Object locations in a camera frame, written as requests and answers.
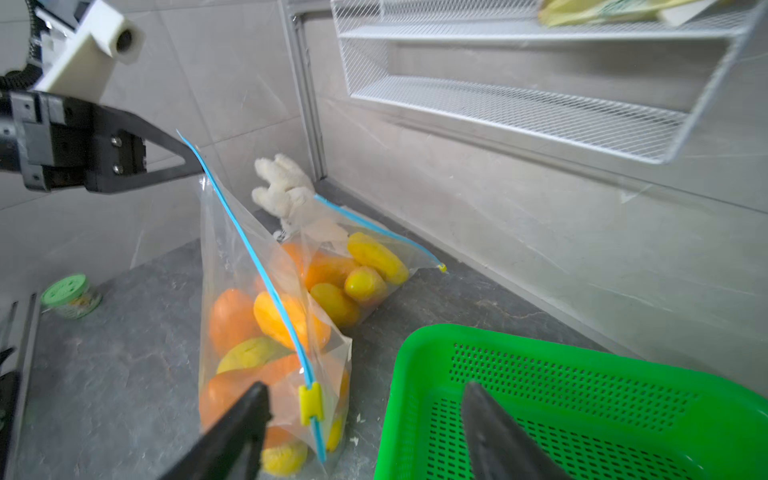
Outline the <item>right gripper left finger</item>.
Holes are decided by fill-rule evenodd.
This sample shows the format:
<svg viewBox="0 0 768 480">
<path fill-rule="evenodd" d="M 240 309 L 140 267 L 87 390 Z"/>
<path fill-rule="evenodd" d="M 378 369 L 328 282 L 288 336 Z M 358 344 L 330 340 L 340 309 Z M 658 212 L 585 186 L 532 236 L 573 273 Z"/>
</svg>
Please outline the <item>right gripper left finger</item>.
<svg viewBox="0 0 768 480">
<path fill-rule="evenodd" d="M 243 453 L 240 479 L 256 479 L 271 418 L 268 387 L 256 382 L 161 479 L 228 479 Z"/>
</svg>

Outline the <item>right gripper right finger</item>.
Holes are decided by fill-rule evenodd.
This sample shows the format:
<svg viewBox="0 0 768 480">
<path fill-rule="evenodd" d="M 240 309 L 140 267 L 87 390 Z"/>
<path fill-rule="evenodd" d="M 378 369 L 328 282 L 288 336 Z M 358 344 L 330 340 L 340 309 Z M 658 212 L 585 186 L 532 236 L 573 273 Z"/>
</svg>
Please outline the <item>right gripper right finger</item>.
<svg viewBox="0 0 768 480">
<path fill-rule="evenodd" d="M 461 418 L 476 479 L 567 479 L 557 465 L 479 383 L 463 392 Z"/>
</svg>

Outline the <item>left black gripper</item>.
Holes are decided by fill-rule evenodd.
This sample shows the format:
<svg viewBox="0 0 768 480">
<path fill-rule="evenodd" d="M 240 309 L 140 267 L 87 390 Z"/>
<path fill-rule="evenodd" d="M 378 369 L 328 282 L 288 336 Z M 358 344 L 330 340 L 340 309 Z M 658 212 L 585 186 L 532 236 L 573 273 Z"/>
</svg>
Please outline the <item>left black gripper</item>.
<svg viewBox="0 0 768 480">
<path fill-rule="evenodd" d="M 149 171 L 148 143 L 183 162 Z M 133 113 L 29 91 L 1 94 L 1 170 L 20 174 L 33 191 L 83 187 L 101 194 L 203 172 L 190 147 Z"/>
</svg>

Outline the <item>clear zip-top bag blue zipper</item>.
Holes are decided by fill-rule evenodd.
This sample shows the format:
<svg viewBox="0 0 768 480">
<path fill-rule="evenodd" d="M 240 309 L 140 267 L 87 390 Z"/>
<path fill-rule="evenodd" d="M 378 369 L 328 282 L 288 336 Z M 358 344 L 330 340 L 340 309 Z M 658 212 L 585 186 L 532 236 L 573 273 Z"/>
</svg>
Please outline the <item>clear zip-top bag blue zipper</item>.
<svg viewBox="0 0 768 480">
<path fill-rule="evenodd" d="M 281 245 L 341 330 L 361 323 L 417 271 L 447 271 L 424 246 L 317 194 L 294 208 Z"/>
</svg>

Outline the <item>green mango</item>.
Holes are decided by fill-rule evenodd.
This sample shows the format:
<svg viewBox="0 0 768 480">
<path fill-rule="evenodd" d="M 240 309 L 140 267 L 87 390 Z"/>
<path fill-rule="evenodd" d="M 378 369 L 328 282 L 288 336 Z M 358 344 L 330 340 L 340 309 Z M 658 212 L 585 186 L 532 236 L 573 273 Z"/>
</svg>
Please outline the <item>green mango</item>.
<svg viewBox="0 0 768 480">
<path fill-rule="evenodd" d="M 308 453 L 309 448 L 302 441 L 266 448 L 261 452 L 263 470 L 269 475 L 280 478 L 296 475 L 304 467 Z"/>
<path fill-rule="evenodd" d="M 291 349 L 268 336 L 248 339 L 224 355 L 218 364 L 216 374 L 232 370 L 261 368 L 292 353 Z"/>
</svg>

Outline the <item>yellow mango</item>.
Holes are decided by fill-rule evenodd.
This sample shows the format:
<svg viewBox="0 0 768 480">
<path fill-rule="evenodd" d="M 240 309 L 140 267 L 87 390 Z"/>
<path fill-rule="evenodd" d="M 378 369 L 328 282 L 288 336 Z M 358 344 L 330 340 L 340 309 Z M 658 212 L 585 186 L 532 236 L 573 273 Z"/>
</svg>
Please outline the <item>yellow mango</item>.
<svg viewBox="0 0 768 480">
<path fill-rule="evenodd" d="M 356 232 L 349 236 L 347 250 L 358 263 L 373 268 L 387 283 L 399 286 L 409 278 L 405 264 L 373 237 Z"/>
</svg>

